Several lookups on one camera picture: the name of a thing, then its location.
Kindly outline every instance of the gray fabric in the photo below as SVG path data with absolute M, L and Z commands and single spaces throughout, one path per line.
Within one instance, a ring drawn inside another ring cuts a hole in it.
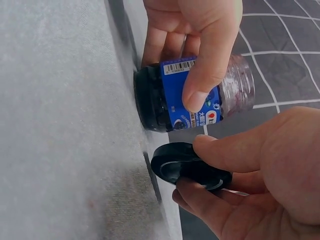
M 199 127 L 170 133 L 171 142 L 192 142 L 197 134 L 206 131 L 216 138 L 237 134 L 293 106 L 320 109 L 320 1 L 243 0 L 243 4 L 240 28 L 254 56 L 241 34 L 233 53 L 244 55 L 253 71 L 254 109 L 235 114 L 207 129 Z M 293 41 L 274 11 L 280 15 Z M 180 212 L 184 240 L 216 239 L 202 221 L 182 209 Z
M 117 2 L 0 4 L 1 240 L 182 239 L 133 95 L 146 13 Z

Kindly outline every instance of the jar lid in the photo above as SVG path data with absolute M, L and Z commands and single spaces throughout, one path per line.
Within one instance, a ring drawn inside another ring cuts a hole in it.
M 173 142 L 158 147 L 151 160 L 151 169 L 162 180 L 176 185 L 180 177 L 201 184 L 208 191 L 217 191 L 232 181 L 232 173 L 205 163 L 192 144 Z

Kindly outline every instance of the white line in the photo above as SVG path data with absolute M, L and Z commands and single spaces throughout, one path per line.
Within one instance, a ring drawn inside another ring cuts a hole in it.
M 247 45 L 247 47 L 248 47 L 248 49 L 249 49 L 249 52 L 252 53 L 253 51 L 252 51 L 252 48 L 251 48 L 251 46 L 250 46 L 250 43 L 249 43 L 248 39 L 246 38 L 246 36 L 244 35 L 244 33 L 242 32 L 241 29 L 239 29 L 239 33 L 240 33 L 240 35 L 242 36 L 244 42 L 246 43 L 246 45 Z M 252 57 L 252 60 L 253 60 L 253 62 L 254 62 L 254 65 L 255 65 L 256 69 L 258 70 L 258 72 L 259 72 L 259 74 L 260 74 L 260 76 L 261 76 L 261 78 L 262 78 L 262 81 L 264 82 L 264 84 L 266 85 L 266 87 L 268 88 L 268 90 L 269 90 L 269 92 L 270 92 L 270 94 L 271 94 L 271 96 L 272 96 L 272 99 L 273 99 L 274 104 L 275 104 L 275 106 L 276 106 L 276 111 L 277 111 L 278 113 L 280 113 L 280 108 L 279 108 L 279 106 L 278 106 L 278 104 L 277 104 L 277 98 L 276 98 L 276 96 L 275 96 L 274 91 L 272 90 L 272 88 L 270 87 L 269 83 L 267 82 L 264 74 L 262 73 L 262 71 L 261 71 L 261 69 L 260 69 L 260 67 L 259 67 L 259 65 L 258 65 L 258 63 L 257 63 L 257 60 L 256 60 L 255 56 L 252 55 L 251 57 Z
M 203 133 L 204 135 L 209 135 L 207 125 L 203 125 Z
M 278 102 L 278 106 L 283 105 L 293 105 L 293 104 L 309 104 L 309 103 L 320 103 L 320 99 L 309 99 L 309 100 L 294 100 L 294 101 L 281 101 Z M 265 103 L 265 104 L 257 104 L 253 106 L 253 109 L 263 109 L 269 107 L 275 107 L 276 105 L 272 103 Z
M 242 53 L 241 55 L 244 57 L 247 56 L 256 56 L 256 55 L 266 55 L 266 54 L 287 54 L 287 55 L 299 55 L 299 54 L 310 54 L 310 55 L 320 55 L 320 51 L 254 51 Z
M 305 12 L 305 14 L 308 15 L 308 17 L 311 18 L 310 14 L 307 12 L 307 10 L 297 0 L 294 0 L 294 2 Z M 317 25 L 316 21 L 313 19 L 311 19 L 311 20 L 314 23 L 314 25 L 316 26 L 316 28 L 320 31 L 320 27 Z
M 287 14 L 278 14 L 280 17 L 283 18 L 293 18 L 293 19 L 306 19 L 306 20 L 313 20 L 313 21 L 320 21 L 320 18 L 312 17 L 312 16 L 296 16 L 296 15 L 287 15 Z M 243 17 L 268 17 L 268 16 L 278 16 L 275 13 L 244 13 Z
M 295 46 L 295 48 L 297 49 L 297 51 L 299 52 L 299 55 L 300 55 L 300 57 L 301 57 L 301 59 L 302 59 L 302 61 L 303 61 L 303 63 L 304 63 L 304 65 L 306 66 L 306 68 L 307 68 L 307 70 L 308 70 L 308 72 L 309 72 L 309 75 L 310 75 L 310 77 L 311 77 L 311 80 L 312 80 L 312 82 L 313 82 L 313 84 L 314 84 L 314 86 L 315 86 L 315 88 L 316 88 L 316 90 L 318 91 L 318 93 L 320 94 L 320 89 L 319 89 L 319 87 L 318 87 L 318 85 L 317 85 L 317 83 L 316 83 L 316 81 L 315 81 L 315 79 L 314 79 L 314 76 L 313 76 L 313 74 L 312 74 L 312 72 L 311 72 L 311 69 L 310 69 L 310 67 L 309 67 L 309 65 L 307 64 L 307 62 L 306 62 L 306 60 L 305 60 L 305 58 L 304 58 L 304 56 L 301 54 L 301 51 L 300 51 L 300 49 L 298 48 L 298 46 L 297 46 L 297 44 L 296 44 L 296 42 L 295 42 L 295 40 L 294 40 L 294 38 L 292 37 L 292 35 L 291 35 L 291 33 L 290 33 L 290 31 L 289 31 L 289 29 L 288 29 L 288 27 L 287 27 L 287 25 L 286 25 L 286 23 L 284 22 L 284 20 L 279 16 L 279 14 L 276 12 L 276 10 L 268 3 L 268 1 L 267 0 L 264 0 L 264 2 L 269 6 L 269 8 L 277 15 L 277 17 L 280 19 L 280 21 L 282 22 L 282 24 L 283 24 L 283 26 L 284 26 L 284 28 L 285 28 L 285 30 L 286 30 L 286 32 L 288 33 L 288 35 L 289 35 L 289 37 L 290 37 L 290 39 L 291 39 L 291 41 L 292 41 L 292 43 L 293 43 L 293 45 Z

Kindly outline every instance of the skin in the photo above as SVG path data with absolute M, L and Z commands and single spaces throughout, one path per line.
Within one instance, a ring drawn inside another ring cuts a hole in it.
M 320 239 L 320 110 L 293 107 L 249 131 L 198 136 L 207 164 L 233 172 L 229 190 L 212 194 L 182 178 L 173 200 L 221 240 Z
M 181 54 L 182 57 L 197 56 L 185 81 L 182 102 L 190 112 L 198 112 L 208 93 L 226 75 L 242 19 L 242 1 L 143 2 L 148 29 L 142 66 L 177 59 Z

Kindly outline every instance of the plastic jar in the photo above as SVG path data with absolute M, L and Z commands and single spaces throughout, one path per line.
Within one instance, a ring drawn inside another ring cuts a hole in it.
M 134 74 L 134 94 L 143 127 L 171 132 L 215 124 L 236 112 L 248 111 L 255 102 L 255 83 L 244 57 L 232 55 L 223 81 L 208 94 L 199 112 L 188 112 L 182 91 L 196 57 L 164 61 Z

